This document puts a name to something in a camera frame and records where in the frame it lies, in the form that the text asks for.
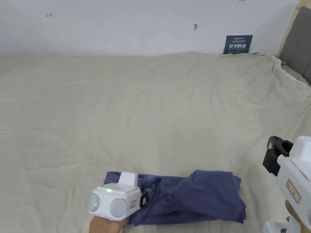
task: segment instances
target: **folded blue shirt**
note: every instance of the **folded blue shirt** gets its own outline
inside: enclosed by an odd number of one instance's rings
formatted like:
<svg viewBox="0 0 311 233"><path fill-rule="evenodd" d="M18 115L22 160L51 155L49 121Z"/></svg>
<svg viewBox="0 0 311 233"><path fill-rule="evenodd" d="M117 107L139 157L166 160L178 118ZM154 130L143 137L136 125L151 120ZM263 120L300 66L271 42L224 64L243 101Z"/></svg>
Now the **folded blue shirt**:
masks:
<svg viewBox="0 0 311 233"><path fill-rule="evenodd" d="M121 173L107 172L104 184L117 183ZM246 205L239 197L241 178L227 171L196 170L189 177L138 175L147 203L129 224L178 224L210 220L243 223Z"/></svg>

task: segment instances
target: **red label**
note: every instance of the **red label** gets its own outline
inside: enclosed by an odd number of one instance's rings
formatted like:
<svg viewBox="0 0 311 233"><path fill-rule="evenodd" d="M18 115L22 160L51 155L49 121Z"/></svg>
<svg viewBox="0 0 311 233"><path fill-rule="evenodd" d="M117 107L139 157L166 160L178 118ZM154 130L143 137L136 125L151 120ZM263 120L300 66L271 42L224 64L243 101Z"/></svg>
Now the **red label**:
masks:
<svg viewBox="0 0 311 233"><path fill-rule="evenodd" d="M295 201L298 204L301 200L301 196L290 180L287 181L286 187L288 188L289 192L292 194L293 198L295 199Z"/></svg>
<svg viewBox="0 0 311 233"><path fill-rule="evenodd" d="M135 207L135 206L136 206L136 203L137 203L136 200L135 200L135 201L132 201L131 204L130 204L130 209L133 208L133 207Z"/></svg>

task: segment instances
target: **hand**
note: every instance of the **hand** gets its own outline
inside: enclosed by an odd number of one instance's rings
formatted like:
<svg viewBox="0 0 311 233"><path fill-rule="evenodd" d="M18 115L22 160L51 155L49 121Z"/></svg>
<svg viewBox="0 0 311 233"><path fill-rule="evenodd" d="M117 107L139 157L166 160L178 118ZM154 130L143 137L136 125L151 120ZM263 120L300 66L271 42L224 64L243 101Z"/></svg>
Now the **hand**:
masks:
<svg viewBox="0 0 311 233"><path fill-rule="evenodd" d="M121 228L125 227L127 223L128 218L118 222L94 216L90 222L89 233L119 233Z"/></svg>
<svg viewBox="0 0 311 233"><path fill-rule="evenodd" d="M301 233L311 233L311 231L308 230L305 227L305 225L302 223L302 221L300 220L300 218L298 217L298 215L296 214L296 212L294 211L293 207L291 206L288 200L285 201L285 206L286 206L287 211L290 213L290 215L293 216L294 219L296 219L296 221L300 224Z"/></svg>

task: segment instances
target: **red mark on wall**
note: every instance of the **red mark on wall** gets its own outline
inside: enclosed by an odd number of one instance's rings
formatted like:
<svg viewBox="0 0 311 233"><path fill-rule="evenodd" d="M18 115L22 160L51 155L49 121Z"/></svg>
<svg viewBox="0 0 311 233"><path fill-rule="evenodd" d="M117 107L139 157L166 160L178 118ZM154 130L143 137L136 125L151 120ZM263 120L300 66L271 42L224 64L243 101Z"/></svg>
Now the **red mark on wall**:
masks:
<svg viewBox="0 0 311 233"><path fill-rule="evenodd" d="M52 12L50 11L50 15L48 15L48 14L46 14L46 17L48 17L49 18L49 16L52 16L52 18L54 19L54 17L53 17L53 15L52 15Z"/></svg>

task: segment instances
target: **upholstered headboard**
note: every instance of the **upholstered headboard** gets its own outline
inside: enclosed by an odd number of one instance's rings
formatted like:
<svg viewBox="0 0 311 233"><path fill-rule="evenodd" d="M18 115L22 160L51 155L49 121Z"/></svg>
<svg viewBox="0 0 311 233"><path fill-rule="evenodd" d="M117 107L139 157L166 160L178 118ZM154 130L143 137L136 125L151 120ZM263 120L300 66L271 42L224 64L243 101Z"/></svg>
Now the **upholstered headboard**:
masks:
<svg viewBox="0 0 311 233"><path fill-rule="evenodd" d="M299 11L280 59L311 84L311 9L302 7Z"/></svg>

